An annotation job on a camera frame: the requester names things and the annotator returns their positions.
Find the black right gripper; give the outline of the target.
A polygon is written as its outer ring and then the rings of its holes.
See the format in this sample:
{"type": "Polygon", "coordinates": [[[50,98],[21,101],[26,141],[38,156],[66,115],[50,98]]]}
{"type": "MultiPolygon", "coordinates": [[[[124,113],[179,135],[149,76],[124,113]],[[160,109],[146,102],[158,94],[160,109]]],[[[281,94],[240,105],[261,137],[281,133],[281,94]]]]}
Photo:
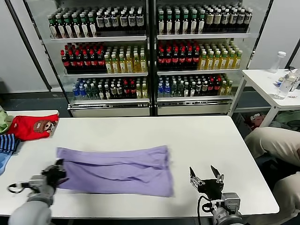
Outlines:
{"type": "Polygon", "coordinates": [[[190,171],[190,183],[193,187],[198,188],[199,193],[206,194],[210,200],[220,200],[224,188],[224,174],[221,174],[213,165],[210,166],[216,179],[201,180],[195,175],[192,167],[190,171]]]}

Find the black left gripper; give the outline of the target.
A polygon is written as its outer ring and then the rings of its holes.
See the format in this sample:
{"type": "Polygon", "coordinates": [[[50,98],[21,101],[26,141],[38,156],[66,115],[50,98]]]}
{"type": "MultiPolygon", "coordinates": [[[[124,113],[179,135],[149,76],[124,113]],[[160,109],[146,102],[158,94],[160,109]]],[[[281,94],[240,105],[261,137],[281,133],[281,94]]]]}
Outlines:
{"type": "Polygon", "coordinates": [[[64,159],[58,159],[54,165],[44,169],[41,174],[45,176],[47,185],[57,188],[60,184],[68,180],[64,168],[64,159]]]}

